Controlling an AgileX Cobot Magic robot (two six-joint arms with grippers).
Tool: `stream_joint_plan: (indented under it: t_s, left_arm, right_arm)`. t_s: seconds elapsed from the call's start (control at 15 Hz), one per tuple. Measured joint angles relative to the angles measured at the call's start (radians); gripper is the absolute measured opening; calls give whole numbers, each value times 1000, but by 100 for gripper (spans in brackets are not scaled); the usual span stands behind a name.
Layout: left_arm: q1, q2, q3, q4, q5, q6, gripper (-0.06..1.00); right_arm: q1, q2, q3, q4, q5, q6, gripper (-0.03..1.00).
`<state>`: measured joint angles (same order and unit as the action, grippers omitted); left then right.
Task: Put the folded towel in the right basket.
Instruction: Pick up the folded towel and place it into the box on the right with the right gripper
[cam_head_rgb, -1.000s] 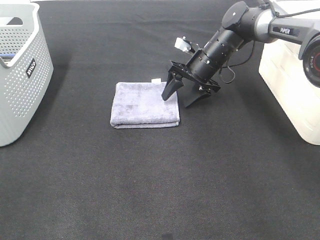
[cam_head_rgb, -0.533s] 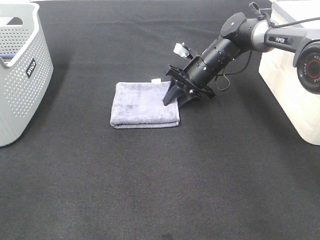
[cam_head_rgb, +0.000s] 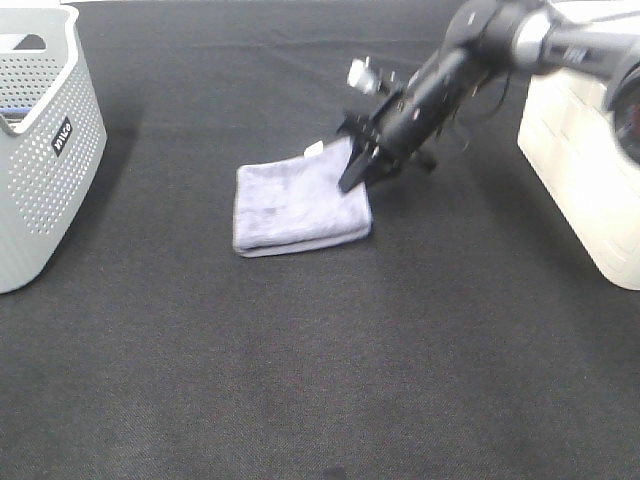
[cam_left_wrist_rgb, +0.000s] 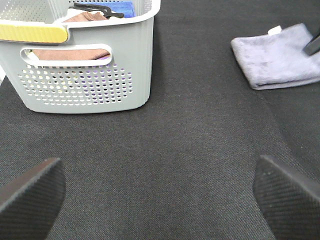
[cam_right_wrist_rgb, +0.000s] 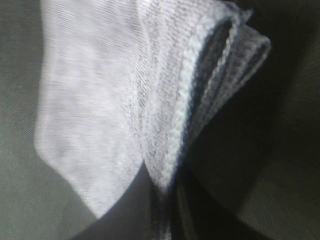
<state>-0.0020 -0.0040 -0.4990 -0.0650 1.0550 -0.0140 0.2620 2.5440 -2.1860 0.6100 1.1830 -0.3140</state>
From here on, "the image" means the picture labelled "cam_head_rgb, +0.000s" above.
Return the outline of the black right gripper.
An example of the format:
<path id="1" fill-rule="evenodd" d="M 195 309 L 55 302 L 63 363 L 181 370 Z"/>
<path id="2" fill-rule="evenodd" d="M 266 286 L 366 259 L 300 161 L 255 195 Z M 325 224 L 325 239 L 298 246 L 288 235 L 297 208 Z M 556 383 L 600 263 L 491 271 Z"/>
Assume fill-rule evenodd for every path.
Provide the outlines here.
<path id="1" fill-rule="evenodd" d="M 338 127 L 352 140 L 352 152 L 338 187 L 344 194 L 396 178 L 405 163 L 427 172 L 437 160 L 422 145 L 445 121 L 445 88 L 427 85 L 397 89 L 369 114 L 347 111 Z"/>

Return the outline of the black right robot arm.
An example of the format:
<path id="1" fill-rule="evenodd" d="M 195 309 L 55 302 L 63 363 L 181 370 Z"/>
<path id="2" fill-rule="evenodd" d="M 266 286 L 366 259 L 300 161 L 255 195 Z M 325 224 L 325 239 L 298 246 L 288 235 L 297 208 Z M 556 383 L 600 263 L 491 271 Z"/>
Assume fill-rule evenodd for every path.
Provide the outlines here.
<path id="1" fill-rule="evenodd" d="M 414 157 L 431 167 L 421 146 L 475 91 L 501 74 L 560 69 L 605 82 L 602 107 L 613 116 L 616 143 L 638 161 L 638 34 L 593 31 L 549 1 L 467 1 L 440 47 L 409 81 L 385 79 L 368 61 L 352 61 L 348 85 L 383 101 L 369 115 L 346 113 L 339 129 L 350 137 L 352 152 L 339 189 L 347 193 L 394 176 Z"/>

